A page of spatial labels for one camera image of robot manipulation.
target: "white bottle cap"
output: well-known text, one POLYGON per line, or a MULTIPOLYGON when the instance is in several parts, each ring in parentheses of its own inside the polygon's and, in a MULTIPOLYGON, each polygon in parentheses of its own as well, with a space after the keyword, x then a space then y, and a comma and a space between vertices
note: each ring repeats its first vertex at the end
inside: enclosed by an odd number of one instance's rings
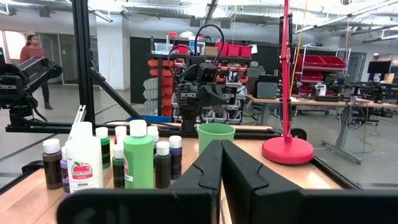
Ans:
POLYGON ((170 148, 172 148, 172 149, 180 148, 181 142, 182 142, 182 138, 180 136, 170 136, 169 137, 170 148))
POLYGON ((59 139, 48 139, 43 142, 44 153, 54 154, 61 150, 59 139))
POLYGON ((123 143, 117 143, 114 146, 113 149, 114 157, 117 159, 123 159, 124 158, 124 152, 123 152, 123 143))
POLYGON ((67 146, 62 146, 61 153, 62 153, 62 160, 66 161, 67 160, 67 146))
POLYGON ((114 133, 115 133, 116 137, 126 136, 127 135, 127 127, 126 126, 117 126, 114 129, 114 133))
POLYGON ((122 146, 124 146, 125 138, 126 138, 126 136, 118 136, 118 137, 116 137, 116 141, 118 142, 118 144, 121 144, 122 146))
POLYGON ((151 136, 153 136, 153 134, 150 134, 150 133, 155 133, 157 131, 157 126, 148 126, 147 127, 147 132, 148 132, 148 135, 151 135, 151 136))
POLYGON ((159 132, 157 131, 157 126, 149 126, 147 128, 148 135, 154 137, 154 142, 159 141, 159 132))
POLYGON ((130 121, 130 135, 133 137, 143 137, 147 135, 147 122, 145 120, 130 121))
POLYGON ((70 137, 73 138, 88 138, 93 136, 93 125, 91 122, 77 122, 72 125, 70 137))
POLYGON ((108 128, 100 127, 95 129, 95 136, 100 139, 106 139, 108 137, 108 128))
POLYGON ((167 156, 170 152, 170 144, 166 141, 156 143, 156 154, 160 156, 167 156))

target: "red lamp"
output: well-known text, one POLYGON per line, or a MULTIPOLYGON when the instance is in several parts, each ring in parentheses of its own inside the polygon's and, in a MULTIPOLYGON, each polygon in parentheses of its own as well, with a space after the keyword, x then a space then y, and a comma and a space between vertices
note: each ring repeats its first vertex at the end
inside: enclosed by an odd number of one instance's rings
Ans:
POLYGON ((283 136, 266 140, 262 145, 262 155, 280 164, 303 164, 314 157, 313 146, 299 138, 292 138, 290 134, 290 48, 289 48, 289 0, 285 0, 284 23, 282 34, 282 112, 283 136))

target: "desk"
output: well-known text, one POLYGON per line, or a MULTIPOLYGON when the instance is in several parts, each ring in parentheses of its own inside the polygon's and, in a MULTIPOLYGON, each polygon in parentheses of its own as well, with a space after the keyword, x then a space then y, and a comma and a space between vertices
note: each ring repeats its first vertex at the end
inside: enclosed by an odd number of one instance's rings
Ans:
MULTIPOLYGON (((263 141, 235 140, 234 143, 268 168, 305 189, 340 189, 338 184, 311 163, 283 166, 263 158, 261 155, 263 141)), ((183 139, 182 145, 182 171, 185 172, 199 156, 199 145, 197 139, 188 138, 183 139)), ((112 168, 104 171, 104 182, 106 188, 113 188, 112 168)), ((0 220, 6 220, 7 224, 55 223, 55 212, 62 200, 63 189, 47 190, 44 170, 39 169, 0 195, 0 220)), ((227 212, 228 205, 223 203, 222 206, 226 223, 231 223, 229 212, 227 212)))
MULTIPOLYGON (((260 120, 260 125, 266 125, 268 122, 268 117, 270 115, 269 107, 270 105, 276 105, 279 104, 279 99, 274 99, 274 100, 268 100, 268 99, 257 99, 254 98, 252 95, 248 95, 246 97, 247 99, 255 102, 255 103, 263 103, 264 106, 262 107, 261 110, 261 120, 260 120)), ((368 107, 373 107, 373 108, 398 108, 398 105, 393 105, 390 103, 374 103, 369 100, 364 100, 360 103, 362 107, 368 108, 368 107)), ((362 163, 362 158, 347 152, 344 149, 347 134, 348 134, 348 128, 345 126, 345 120, 349 116, 349 109, 346 108, 348 106, 354 106, 352 102, 346 103, 346 102, 318 102, 314 100, 305 100, 305 101, 292 101, 292 106, 298 106, 298 105, 307 105, 307 106, 335 106, 335 107, 342 107, 344 108, 343 111, 341 112, 340 116, 340 133, 337 137, 336 143, 335 144, 330 144, 330 142, 322 141, 322 144, 324 146, 329 146, 329 149, 334 150, 338 154, 347 157, 348 159, 351 159, 353 162, 356 164, 362 163)))

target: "brown paint bottle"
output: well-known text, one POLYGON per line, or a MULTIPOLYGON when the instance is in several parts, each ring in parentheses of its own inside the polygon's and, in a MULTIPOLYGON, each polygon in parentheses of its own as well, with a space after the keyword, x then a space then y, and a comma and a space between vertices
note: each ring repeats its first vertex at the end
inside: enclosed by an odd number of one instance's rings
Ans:
POLYGON ((60 165, 62 159, 60 141, 59 139, 48 139, 43 142, 43 148, 45 183, 49 190, 58 189, 63 186, 60 165))

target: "concrete floor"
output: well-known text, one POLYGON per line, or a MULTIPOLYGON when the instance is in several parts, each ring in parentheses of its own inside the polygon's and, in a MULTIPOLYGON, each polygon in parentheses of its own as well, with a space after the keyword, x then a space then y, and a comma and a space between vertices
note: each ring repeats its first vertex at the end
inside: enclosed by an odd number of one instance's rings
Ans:
MULTIPOLYGON (((129 90, 119 91, 119 94, 129 103, 129 90)), ((41 91, 35 92, 39 102, 39 112, 48 121, 72 122, 79 107, 79 96, 77 86, 50 85, 50 102, 54 107, 53 111, 43 108, 41 91)), ((128 114, 120 108, 103 90, 95 88, 95 112, 96 122, 105 123, 111 120, 126 119, 128 114)), ((142 105, 134 105, 133 108, 140 114, 149 114, 142 105)), ((34 134, 34 133, 6 133, 4 128, 9 124, 8 111, 0 110, 0 187, 7 184, 20 175, 21 167, 28 162, 42 159, 41 142, 45 138, 59 138, 64 144, 66 134, 34 134)), ((274 128, 281 128, 280 121, 271 116, 269 125, 274 128)), ((304 112, 293 120, 294 128, 302 128, 308 134, 308 140, 315 148, 323 148, 320 140, 334 141, 338 132, 338 119, 333 111, 329 115, 323 112, 304 112)), ((315 155, 324 159, 332 168, 345 175, 353 182, 363 187, 370 187, 370 184, 392 184, 388 187, 398 187, 398 117, 380 120, 379 126, 366 126, 365 153, 362 155, 361 165, 342 158, 333 151, 320 149, 315 155)), ((355 131, 349 131, 346 150, 358 152, 363 151, 364 126, 355 131)))

